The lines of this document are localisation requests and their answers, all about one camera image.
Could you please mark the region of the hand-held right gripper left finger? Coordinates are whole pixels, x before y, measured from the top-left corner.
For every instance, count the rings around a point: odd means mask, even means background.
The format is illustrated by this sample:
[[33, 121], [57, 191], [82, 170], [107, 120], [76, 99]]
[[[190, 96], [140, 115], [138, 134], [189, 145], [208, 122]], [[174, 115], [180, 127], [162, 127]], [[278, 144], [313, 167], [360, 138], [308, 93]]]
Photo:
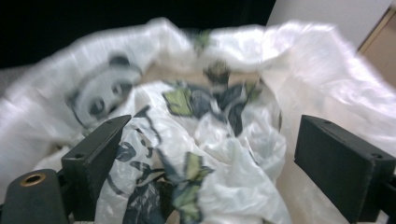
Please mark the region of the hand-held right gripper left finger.
[[126, 115], [105, 121], [62, 157], [64, 205], [76, 221], [94, 221], [97, 200], [130, 119]]

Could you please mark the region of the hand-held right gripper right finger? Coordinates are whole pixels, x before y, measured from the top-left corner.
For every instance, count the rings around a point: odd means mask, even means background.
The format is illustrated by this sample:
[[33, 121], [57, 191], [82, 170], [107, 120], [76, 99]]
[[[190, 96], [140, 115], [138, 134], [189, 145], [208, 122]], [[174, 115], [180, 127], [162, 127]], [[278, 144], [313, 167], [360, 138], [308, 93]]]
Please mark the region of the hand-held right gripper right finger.
[[396, 158], [339, 125], [301, 117], [294, 162], [350, 223], [396, 224]]

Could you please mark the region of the panda print plastic bag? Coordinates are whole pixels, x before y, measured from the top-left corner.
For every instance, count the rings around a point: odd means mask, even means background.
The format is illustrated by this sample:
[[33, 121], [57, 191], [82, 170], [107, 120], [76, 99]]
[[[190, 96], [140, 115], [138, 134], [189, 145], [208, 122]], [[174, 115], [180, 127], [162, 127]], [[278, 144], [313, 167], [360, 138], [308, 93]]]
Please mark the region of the panda print plastic bag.
[[205, 224], [346, 224], [292, 163], [302, 114], [396, 156], [396, 89], [330, 24], [290, 21], [192, 38], [165, 19], [80, 39], [0, 96], [0, 202], [16, 176], [60, 166], [102, 122], [130, 115], [99, 199], [100, 222], [170, 164], [203, 179]]

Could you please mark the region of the light wooden desk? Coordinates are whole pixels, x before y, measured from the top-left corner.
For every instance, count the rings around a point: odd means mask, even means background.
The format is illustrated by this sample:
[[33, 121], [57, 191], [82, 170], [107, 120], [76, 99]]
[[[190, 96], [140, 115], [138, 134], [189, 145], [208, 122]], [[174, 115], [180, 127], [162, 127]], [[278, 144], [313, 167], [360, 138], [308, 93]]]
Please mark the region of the light wooden desk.
[[396, 88], [396, 9], [390, 8], [359, 49], [389, 85]]

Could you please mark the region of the black curtain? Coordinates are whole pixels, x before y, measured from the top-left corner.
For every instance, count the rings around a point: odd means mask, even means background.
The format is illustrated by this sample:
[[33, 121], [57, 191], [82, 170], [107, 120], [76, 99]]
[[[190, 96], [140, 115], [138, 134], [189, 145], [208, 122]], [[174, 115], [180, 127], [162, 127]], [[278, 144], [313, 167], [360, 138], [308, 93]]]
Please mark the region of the black curtain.
[[166, 18], [198, 30], [264, 25], [276, 0], [0, 0], [0, 68], [30, 63], [106, 29]]

